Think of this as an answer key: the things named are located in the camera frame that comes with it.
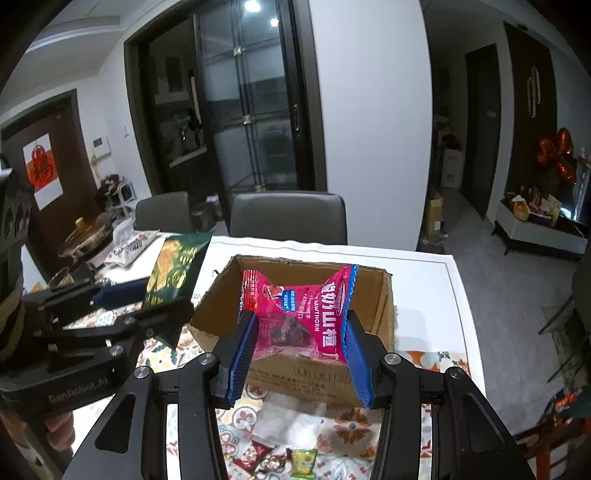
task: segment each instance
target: cardboard box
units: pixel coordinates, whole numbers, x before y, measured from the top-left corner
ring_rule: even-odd
[[[446,148],[443,151],[443,169],[441,171],[441,186],[452,189],[460,188],[464,172],[464,152]]]
[[[425,209],[424,230],[428,241],[437,242],[443,220],[443,197],[439,192],[433,191],[430,193],[430,198]]]
[[[209,352],[219,336],[234,331],[244,270],[258,270],[277,285],[322,285],[342,267],[334,263],[233,257],[201,299],[189,330],[199,345]],[[386,350],[392,351],[395,311],[390,274],[360,265],[350,308],[355,310],[365,330],[378,335]],[[246,382],[304,400],[361,405],[346,364],[282,352],[252,362]]]

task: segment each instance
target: snack pile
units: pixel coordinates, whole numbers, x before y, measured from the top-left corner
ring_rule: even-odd
[[[345,362],[342,339],[357,265],[347,265],[324,285],[273,285],[257,270],[242,277],[241,310],[258,315],[252,359],[283,350],[309,358]]]
[[[254,437],[242,456],[232,459],[228,465],[228,474],[236,480],[279,478],[285,471],[287,462],[291,462],[291,480],[314,480],[313,472],[318,450],[294,450],[271,445]]]

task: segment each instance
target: tile floor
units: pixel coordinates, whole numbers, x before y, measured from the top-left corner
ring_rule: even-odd
[[[492,224],[457,191],[442,189],[449,237],[478,334],[488,400],[512,433],[533,426],[563,386],[546,380],[558,367],[550,335],[538,336],[542,307],[559,306],[570,294],[576,264],[510,252]]]

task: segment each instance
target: shelf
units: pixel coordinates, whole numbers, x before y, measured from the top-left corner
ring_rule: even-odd
[[[181,163],[185,163],[187,160],[191,160],[192,158],[198,157],[199,155],[203,155],[207,151],[207,147],[201,147],[197,150],[189,152],[181,157],[175,158],[172,162],[168,164],[170,168],[178,167]]]

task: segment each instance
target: door handle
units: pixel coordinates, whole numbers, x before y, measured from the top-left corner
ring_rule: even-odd
[[[295,130],[295,139],[300,139],[300,108],[297,106],[297,103],[291,107],[291,111],[293,113],[293,122],[294,122],[294,130]]]
[[[534,79],[532,77],[529,77],[525,82],[525,86],[527,88],[527,111],[530,115],[530,118],[535,118],[536,98],[534,92]]]
[[[536,105],[539,105],[542,101],[542,92],[540,90],[540,72],[538,71],[538,67],[536,67],[535,65],[532,66],[531,68],[531,76],[534,79],[534,81],[532,82],[534,87],[535,87],[535,103]]]

